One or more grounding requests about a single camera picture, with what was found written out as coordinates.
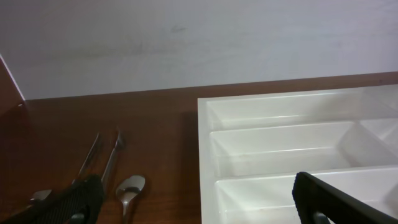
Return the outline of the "silver spoon near left gripper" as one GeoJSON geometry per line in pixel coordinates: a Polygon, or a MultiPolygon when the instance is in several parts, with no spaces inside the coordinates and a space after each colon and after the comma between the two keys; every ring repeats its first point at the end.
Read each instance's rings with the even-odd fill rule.
{"type": "Polygon", "coordinates": [[[129,210],[129,204],[138,196],[143,190],[146,183],[146,179],[142,175],[133,175],[128,179],[122,181],[116,189],[116,198],[122,203],[123,214],[122,224],[127,224],[128,216],[127,211],[129,210]]]}

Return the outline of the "silver fork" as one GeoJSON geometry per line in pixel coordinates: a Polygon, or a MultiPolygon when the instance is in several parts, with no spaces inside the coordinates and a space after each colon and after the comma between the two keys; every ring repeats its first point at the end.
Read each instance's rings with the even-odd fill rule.
{"type": "Polygon", "coordinates": [[[100,133],[97,133],[94,143],[92,144],[82,166],[80,167],[77,177],[72,180],[72,184],[74,184],[77,180],[79,180],[83,177],[83,174],[86,172],[87,168],[90,166],[90,164],[91,164],[93,158],[95,157],[96,153],[98,152],[98,149],[100,148],[100,146],[101,146],[101,135],[100,135],[100,133]]]}

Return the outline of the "silver butter knife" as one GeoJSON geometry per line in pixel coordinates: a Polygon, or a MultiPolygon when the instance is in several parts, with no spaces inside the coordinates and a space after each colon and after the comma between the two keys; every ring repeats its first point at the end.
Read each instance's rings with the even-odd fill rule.
{"type": "Polygon", "coordinates": [[[123,137],[123,133],[120,130],[120,128],[117,127],[117,138],[115,140],[113,149],[111,151],[111,154],[109,156],[109,159],[108,159],[106,167],[105,167],[105,170],[101,177],[101,182],[102,182],[102,186],[103,186],[103,190],[104,190],[105,194],[108,191],[109,178],[111,177],[111,173],[112,173],[118,152],[122,151],[125,148],[125,146],[126,146],[126,144],[125,144],[125,140],[123,137]]]}

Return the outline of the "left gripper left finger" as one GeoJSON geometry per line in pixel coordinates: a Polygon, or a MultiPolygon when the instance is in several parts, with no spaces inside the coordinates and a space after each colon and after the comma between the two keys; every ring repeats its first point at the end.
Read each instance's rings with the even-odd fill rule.
{"type": "Polygon", "coordinates": [[[4,220],[3,224],[66,223],[81,213],[77,223],[95,224],[104,202],[101,177],[93,174],[78,180],[59,194],[47,198],[23,212],[4,220]]]}

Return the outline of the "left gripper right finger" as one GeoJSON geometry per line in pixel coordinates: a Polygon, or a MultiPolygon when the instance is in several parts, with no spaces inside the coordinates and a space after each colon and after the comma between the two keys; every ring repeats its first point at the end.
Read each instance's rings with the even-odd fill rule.
{"type": "Polygon", "coordinates": [[[360,202],[307,172],[296,174],[292,196],[303,224],[397,224],[396,218],[360,202]]]}

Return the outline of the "white plastic cutlery tray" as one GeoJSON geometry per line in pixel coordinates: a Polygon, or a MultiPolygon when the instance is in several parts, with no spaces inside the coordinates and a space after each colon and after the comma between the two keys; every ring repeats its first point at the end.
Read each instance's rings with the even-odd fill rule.
{"type": "Polygon", "coordinates": [[[298,223],[308,172],[397,216],[397,86],[200,98],[203,223],[298,223]]]}

